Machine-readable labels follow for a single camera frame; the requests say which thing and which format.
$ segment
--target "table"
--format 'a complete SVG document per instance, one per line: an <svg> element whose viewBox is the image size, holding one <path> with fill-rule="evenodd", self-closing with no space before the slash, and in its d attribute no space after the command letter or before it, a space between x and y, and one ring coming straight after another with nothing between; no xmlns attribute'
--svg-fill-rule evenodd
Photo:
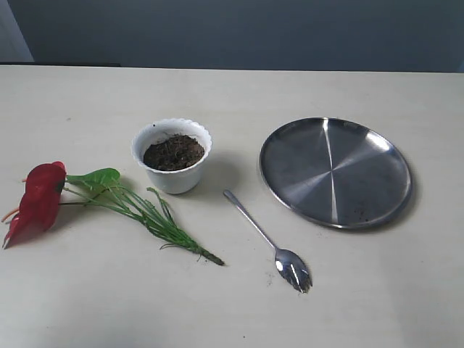
<svg viewBox="0 0 464 348"><path fill-rule="evenodd" d="M69 174L116 167L144 192L133 136L161 118L200 122L213 138L203 180L165 198L227 263L160 251L115 213L62 207L50 231L0 252L1 347L464 346L464 75L2 66L0 105L0 212L17 206L32 167L54 160ZM281 205L257 158L273 130L303 117L392 141L415 175L407 214L346 233ZM225 188L310 264L309 294L278 275Z"/></svg>

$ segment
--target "flower pot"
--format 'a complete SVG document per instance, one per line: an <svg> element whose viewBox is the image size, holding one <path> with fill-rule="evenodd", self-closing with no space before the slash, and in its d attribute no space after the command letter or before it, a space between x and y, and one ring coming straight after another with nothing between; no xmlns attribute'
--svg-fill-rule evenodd
<svg viewBox="0 0 464 348"><path fill-rule="evenodd" d="M152 144L162 143L174 135L185 135L196 139L204 149L203 157L190 167L174 171L156 170L145 165L145 151ZM204 161L210 153L211 146L211 136L202 125L192 120L171 118L156 121L142 128L132 140L131 150L133 158L146 170L153 185L168 194L182 194L200 181Z"/></svg>

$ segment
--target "spoon handle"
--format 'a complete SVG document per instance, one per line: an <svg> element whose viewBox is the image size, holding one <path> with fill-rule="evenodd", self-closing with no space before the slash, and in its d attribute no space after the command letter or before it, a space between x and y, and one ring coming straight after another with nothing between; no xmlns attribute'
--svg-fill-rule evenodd
<svg viewBox="0 0 464 348"><path fill-rule="evenodd" d="M266 240L266 242L269 243L269 245L272 246L272 248L274 248L274 250L277 250L278 247L274 244L274 242L268 237L268 235L264 232L264 230L258 225L258 223L256 221L254 221L253 217L247 212L247 210L245 209L245 207L243 205L241 205L240 201L237 199L237 197L235 197L233 195L232 192L230 192L229 190L224 190L224 196L227 197L227 199L229 201L232 202L233 205L236 206L236 208L238 210L240 210L240 212L245 215L245 217L248 219L248 221L250 223L252 223L252 225L258 230L258 232L261 233L261 236Z"/></svg>

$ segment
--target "metal spoon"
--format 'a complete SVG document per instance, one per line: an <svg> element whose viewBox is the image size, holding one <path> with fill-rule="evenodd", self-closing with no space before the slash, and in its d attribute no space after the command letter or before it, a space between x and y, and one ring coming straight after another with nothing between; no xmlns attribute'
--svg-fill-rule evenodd
<svg viewBox="0 0 464 348"><path fill-rule="evenodd" d="M224 191L224 196L236 206L240 212L245 215L250 223L261 233L266 242L274 248L275 266L281 276L287 280L297 291L302 293L308 292L312 286L312 280L309 270L305 263L297 254L290 250L279 249L276 244L268 237L264 230L254 221L253 217L247 212L245 207L229 190Z"/></svg>

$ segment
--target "scalloped pot rim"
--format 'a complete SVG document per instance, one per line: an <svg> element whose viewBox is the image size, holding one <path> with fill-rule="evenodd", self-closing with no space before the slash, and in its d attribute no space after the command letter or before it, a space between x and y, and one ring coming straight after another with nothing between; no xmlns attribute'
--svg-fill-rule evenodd
<svg viewBox="0 0 464 348"><path fill-rule="evenodd" d="M145 133L148 133L149 130L151 130L153 127L156 127L157 125L163 125L163 124L168 124L169 125L169 123L172 123L172 124L175 124L175 123L177 123L177 124L181 124L181 123L190 124L190 125L194 126L195 128L199 129L200 134L196 134L195 136L196 137L202 137L207 144L206 144L206 146L203 146L204 147L203 157L198 162L196 162L194 165L191 165L190 167L180 169L180 170L172 170L172 171L157 170L157 169L154 169L154 168L151 168L151 167L145 165L144 161L142 160L143 155L139 155L136 152L135 145L136 145L136 142L140 139L140 137L142 137ZM193 121L193 120L187 120L185 118L165 118L165 119L162 119L162 120L154 121L153 123L150 123L150 124L144 126L137 133L137 135L133 138L132 144L131 144L132 156L137 161L138 165L140 165L142 168L144 168L146 170L152 171L153 173L159 173L159 174L164 174L164 175L187 172L189 170L194 169L195 167L198 167L201 163L204 162L206 157L208 157L208 155L210 154L211 148L212 148L212 139L211 139L210 132L208 132L208 130L204 126L200 125L198 122Z"/></svg>

